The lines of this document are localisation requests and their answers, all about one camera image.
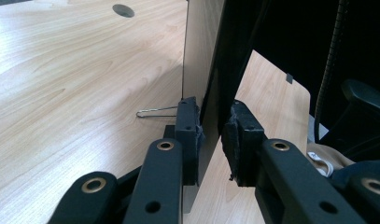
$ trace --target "metal ring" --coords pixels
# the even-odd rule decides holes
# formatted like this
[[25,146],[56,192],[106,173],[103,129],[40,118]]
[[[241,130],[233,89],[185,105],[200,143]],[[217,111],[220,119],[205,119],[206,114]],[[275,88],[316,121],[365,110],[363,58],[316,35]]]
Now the metal ring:
[[371,179],[371,178],[362,178],[361,179],[361,184],[368,190],[379,194],[380,195],[380,181],[377,179]]
[[102,177],[95,177],[95,178],[92,178],[88,181],[86,181],[83,185],[82,185],[82,191],[84,193],[95,193],[99,190],[101,190],[102,188],[105,187],[106,185],[106,180]]
[[279,151],[287,151],[289,150],[289,146],[283,142],[273,142],[272,147]]
[[173,143],[171,143],[171,142],[160,142],[160,143],[157,145],[157,148],[158,148],[159,150],[167,151],[167,150],[172,149],[174,146],[175,146],[175,144],[173,144]]

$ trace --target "metal hook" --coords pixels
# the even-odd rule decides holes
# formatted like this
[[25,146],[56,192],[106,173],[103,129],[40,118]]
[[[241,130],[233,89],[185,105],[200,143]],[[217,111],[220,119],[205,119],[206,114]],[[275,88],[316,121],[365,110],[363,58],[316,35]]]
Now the metal hook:
[[167,117],[175,117],[176,115],[140,115],[141,113],[148,113],[152,111],[160,111],[160,110],[168,110],[168,109],[174,109],[177,108],[177,106],[169,106],[169,107],[164,107],[164,108],[156,108],[156,109],[144,109],[144,110],[139,110],[136,113],[136,116],[140,119],[144,118],[167,118]]

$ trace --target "light wood tabletop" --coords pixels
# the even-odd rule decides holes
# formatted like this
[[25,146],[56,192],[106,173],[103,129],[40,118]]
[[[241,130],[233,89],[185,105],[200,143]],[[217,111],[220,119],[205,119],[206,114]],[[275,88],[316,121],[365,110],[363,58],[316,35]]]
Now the light wood tabletop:
[[[123,4],[126,18],[113,10]],[[184,0],[39,0],[0,7],[0,223],[45,223],[74,181],[141,165],[181,98]],[[305,149],[309,93],[253,52],[237,99],[268,137]],[[220,145],[184,223],[262,223]]]

